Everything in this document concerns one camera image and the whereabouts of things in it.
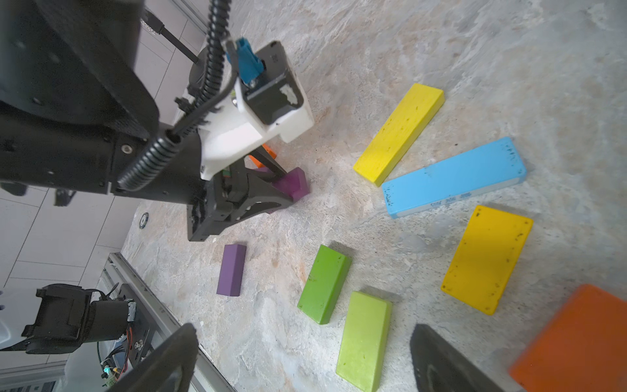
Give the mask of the purple block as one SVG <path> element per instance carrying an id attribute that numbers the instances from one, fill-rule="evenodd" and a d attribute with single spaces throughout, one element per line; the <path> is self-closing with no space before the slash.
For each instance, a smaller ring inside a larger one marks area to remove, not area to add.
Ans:
<path id="1" fill-rule="evenodd" d="M 241 292 L 243 270 L 247 247 L 241 244 L 227 244 L 224 248 L 217 294 L 238 297 Z"/>
<path id="2" fill-rule="evenodd" d="M 268 214 L 286 209 L 310 193 L 305 172 L 301 168 L 292 169 L 286 176 L 277 181 L 266 181 L 265 183 L 291 199 L 288 204 L 282 204 L 280 207 L 269 210 Z"/>

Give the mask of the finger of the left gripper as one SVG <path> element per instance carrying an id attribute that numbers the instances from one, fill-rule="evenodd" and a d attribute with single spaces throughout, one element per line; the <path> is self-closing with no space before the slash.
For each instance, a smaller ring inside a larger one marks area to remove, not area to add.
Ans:
<path id="1" fill-rule="evenodd" d="M 274 186 L 271 172 L 222 171 L 215 175 L 216 228 L 228 228 L 292 204 L 293 197 Z"/>
<path id="2" fill-rule="evenodd" d="M 266 144 L 253 150 L 248 156 L 259 170 L 273 173 L 278 179 L 287 175 L 286 170 L 276 161 L 276 153 Z"/>

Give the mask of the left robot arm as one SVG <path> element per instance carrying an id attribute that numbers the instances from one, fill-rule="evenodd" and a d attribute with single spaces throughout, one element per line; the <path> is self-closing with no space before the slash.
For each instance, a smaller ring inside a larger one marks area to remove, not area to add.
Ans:
<path id="1" fill-rule="evenodd" d="M 292 206 L 267 174 L 237 161 L 203 180 L 199 138 L 159 122 L 134 72 L 142 1 L 1 4 L 1 186 L 184 204 L 188 238 L 204 241 L 261 213 Z"/>

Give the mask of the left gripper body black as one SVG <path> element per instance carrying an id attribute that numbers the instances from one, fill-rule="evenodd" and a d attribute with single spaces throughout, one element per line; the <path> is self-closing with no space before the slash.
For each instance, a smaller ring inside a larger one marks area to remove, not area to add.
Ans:
<path id="1" fill-rule="evenodd" d="M 113 182 L 111 191 L 116 196 L 185 205 L 188 240 L 205 241 L 237 223 L 231 214 L 245 196 L 245 161 L 241 158 L 209 181 L 199 176 L 200 161 L 201 140 L 194 133 L 150 184 L 129 191 Z"/>

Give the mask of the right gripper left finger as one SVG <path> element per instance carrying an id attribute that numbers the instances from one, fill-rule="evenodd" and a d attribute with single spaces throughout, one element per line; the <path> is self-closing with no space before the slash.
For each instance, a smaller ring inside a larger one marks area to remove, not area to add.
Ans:
<path id="1" fill-rule="evenodd" d="M 108 391 L 186 392 L 198 356 L 196 329 L 192 323 L 185 323 Z"/>

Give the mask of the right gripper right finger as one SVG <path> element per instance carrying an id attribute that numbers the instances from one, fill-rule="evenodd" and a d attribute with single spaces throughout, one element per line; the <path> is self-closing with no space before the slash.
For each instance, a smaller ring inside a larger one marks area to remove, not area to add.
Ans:
<path id="1" fill-rule="evenodd" d="M 502 391 L 427 324 L 415 326 L 409 346 L 419 391 Z"/>

